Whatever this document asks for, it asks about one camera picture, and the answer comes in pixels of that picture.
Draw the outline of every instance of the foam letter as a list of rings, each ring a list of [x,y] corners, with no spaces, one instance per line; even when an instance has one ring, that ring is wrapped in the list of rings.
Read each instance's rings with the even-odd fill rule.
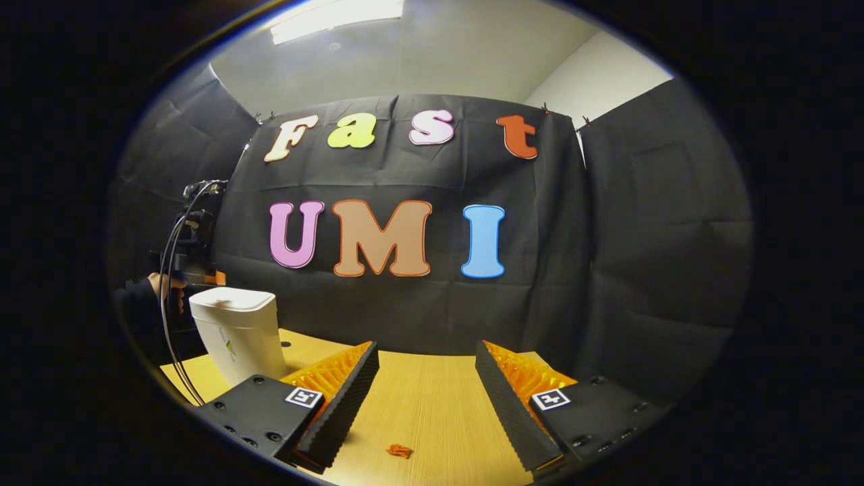
[[[355,149],[362,149],[375,140],[375,136],[372,135],[372,129],[375,128],[375,115],[371,113],[348,115],[336,122],[336,125],[339,128],[333,130],[327,138],[327,143],[335,149],[348,145]]]
[[[432,205],[428,202],[401,202],[384,231],[375,221],[366,201],[339,201],[333,205],[333,212],[339,216],[342,225],[340,259],[333,268],[336,275],[363,275],[365,266],[359,262],[358,248],[376,275],[384,271],[394,249],[396,258],[390,265],[390,273],[397,277],[421,277],[429,273],[429,264],[423,254],[426,217],[432,214]]]
[[[288,217],[294,206],[290,202],[278,202],[270,206],[270,254],[273,259],[282,266],[288,268],[300,268],[312,261],[315,253],[315,229],[318,226],[318,214],[324,210],[321,201],[306,201],[300,205],[303,213],[303,236],[299,250],[289,250]]]
[[[504,209],[475,204],[462,211],[471,221],[471,250],[462,275],[471,278],[494,278],[504,274],[498,262],[498,223],[504,219]]]
[[[414,145],[443,144],[453,138],[453,126],[445,123],[449,121],[453,121],[453,115],[447,110],[419,112],[411,119],[414,130],[408,138]]]
[[[537,130],[527,125],[524,118],[511,115],[498,118],[495,123],[504,127],[504,147],[507,147],[511,154],[519,158],[537,157],[537,149],[529,147],[525,140],[525,134],[535,135]]]
[[[318,115],[311,115],[306,118],[298,118],[296,120],[287,121],[279,125],[279,135],[276,137],[276,142],[270,152],[264,156],[264,161],[269,163],[274,160],[282,160],[288,156],[288,144],[292,147],[296,146],[306,129],[312,128],[318,123]]]

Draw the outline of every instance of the fluorescent light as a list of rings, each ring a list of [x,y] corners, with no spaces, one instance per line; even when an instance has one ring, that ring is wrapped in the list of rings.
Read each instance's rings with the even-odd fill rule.
[[[404,0],[313,0],[279,16],[270,29],[277,46],[320,30],[349,23],[400,18]]]

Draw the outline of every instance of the black sleeve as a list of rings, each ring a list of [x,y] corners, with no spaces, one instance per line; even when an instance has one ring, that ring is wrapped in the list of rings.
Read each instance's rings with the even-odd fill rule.
[[[168,350],[168,342],[165,340],[165,330],[162,327],[162,312],[159,309],[159,301],[156,293],[148,279],[136,283],[126,282],[123,289],[114,291],[114,305],[120,318],[129,327],[132,339],[141,348],[150,364],[159,367],[172,362],[171,353]],[[173,316],[169,312],[169,324]],[[176,330],[177,324],[172,324],[171,329]],[[204,355],[206,349],[201,342],[197,329],[185,329],[182,332],[174,332],[171,335],[175,353],[179,360],[186,360],[195,356]]]

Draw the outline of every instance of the white bin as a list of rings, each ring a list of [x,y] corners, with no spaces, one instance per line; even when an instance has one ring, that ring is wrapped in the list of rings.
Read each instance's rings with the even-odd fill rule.
[[[275,295],[216,287],[191,296],[189,304],[201,340],[229,385],[253,374],[274,380],[288,374]]]

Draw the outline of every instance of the blue letter i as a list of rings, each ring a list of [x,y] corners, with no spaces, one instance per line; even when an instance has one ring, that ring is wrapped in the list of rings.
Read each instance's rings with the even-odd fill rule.
[[[504,219],[504,209],[498,206],[474,204],[462,214],[471,222],[471,250],[462,275],[471,278],[494,278],[504,274],[498,262],[498,223]]]

